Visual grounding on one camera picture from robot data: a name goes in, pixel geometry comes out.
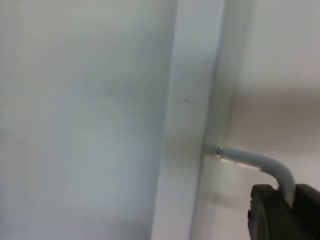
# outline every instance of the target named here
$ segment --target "black object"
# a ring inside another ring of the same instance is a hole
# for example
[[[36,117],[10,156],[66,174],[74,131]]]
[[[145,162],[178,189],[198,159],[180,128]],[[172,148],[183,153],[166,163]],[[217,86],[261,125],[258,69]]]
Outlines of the black object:
[[[293,208],[270,185],[254,185],[251,199],[251,240],[320,240],[320,192],[314,188],[297,184]]]

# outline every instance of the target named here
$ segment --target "white wall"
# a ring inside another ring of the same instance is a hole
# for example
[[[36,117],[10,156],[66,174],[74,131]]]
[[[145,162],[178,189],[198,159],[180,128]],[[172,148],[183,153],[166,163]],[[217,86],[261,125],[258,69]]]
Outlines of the white wall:
[[[224,26],[230,32],[233,24],[239,24],[237,18],[248,19],[242,31],[245,41],[236,48],[242,56],[239,71],[232,76],[238,87],[226,145],[279,159],[298,183],[320,190],[320,2],[226,2],[233,13],[232,24]],[[233,52],[225,54],[230,54],[231,62]],[[249,239],[250,191],[259,183],[275,185],[262,173],[221,166],[208,239]]]
[[[150,238],[175,10],[1,1],[1,239]]]

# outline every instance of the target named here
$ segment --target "white panel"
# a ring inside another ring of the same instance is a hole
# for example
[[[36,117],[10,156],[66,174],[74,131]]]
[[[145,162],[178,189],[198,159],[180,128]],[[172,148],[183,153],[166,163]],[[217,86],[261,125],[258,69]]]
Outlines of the white panel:
[[[152,240],[188,240],[223,1],[179,0]]]
[[[0,239],[150,239],[175,10],[1,1]]]

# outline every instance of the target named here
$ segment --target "white surface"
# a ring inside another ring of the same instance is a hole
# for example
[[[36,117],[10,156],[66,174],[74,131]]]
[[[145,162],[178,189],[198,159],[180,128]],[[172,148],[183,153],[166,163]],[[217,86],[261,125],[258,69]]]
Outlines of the white surface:
[[[0,239],[150,239],[175,10],[1,1]]]
[[[152,240],[190,239],[222,7],[178,1]]]
[[[226,144],[279,159],[298,183],[320,190],[320,2],[246,0],[240,8],[243,1],[226,1],[234,25],[249,19],[236,48],[243,54]],[[250,239],[250,191],[259,183],[276,185],[258,172],[221,167],[208,239]]]

